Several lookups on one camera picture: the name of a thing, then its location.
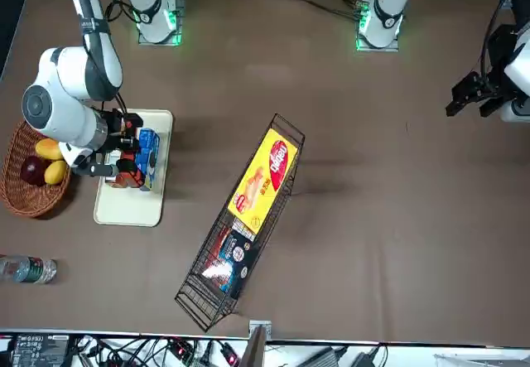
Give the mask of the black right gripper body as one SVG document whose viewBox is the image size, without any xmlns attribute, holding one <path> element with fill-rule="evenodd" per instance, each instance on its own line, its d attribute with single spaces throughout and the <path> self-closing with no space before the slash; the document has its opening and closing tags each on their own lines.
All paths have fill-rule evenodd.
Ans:
<svg viewBox="0 0 530 367">
<path fill-rule="evenodd" d="M 103 119 L 107 124 L 107 136 L 103 144 L 103 152 L 122 151 L 123 114 L 118 109 L 103 111 Z"/>
</svg>

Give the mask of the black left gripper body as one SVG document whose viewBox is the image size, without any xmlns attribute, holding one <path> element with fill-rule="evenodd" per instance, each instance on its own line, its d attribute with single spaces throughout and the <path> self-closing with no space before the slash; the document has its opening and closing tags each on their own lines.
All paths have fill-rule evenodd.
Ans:
<svg viewBox="0 0 530 367">
<path fill-rule="evenodd" d="M 483 80 L 486 94 L 508 94 L 515 90 L 504 69 L 510 62 L 517 39 L 516 27 L 512 24 L 500 25 L 490 36 L 487 43 L 490 67 Z"/>
</svg>

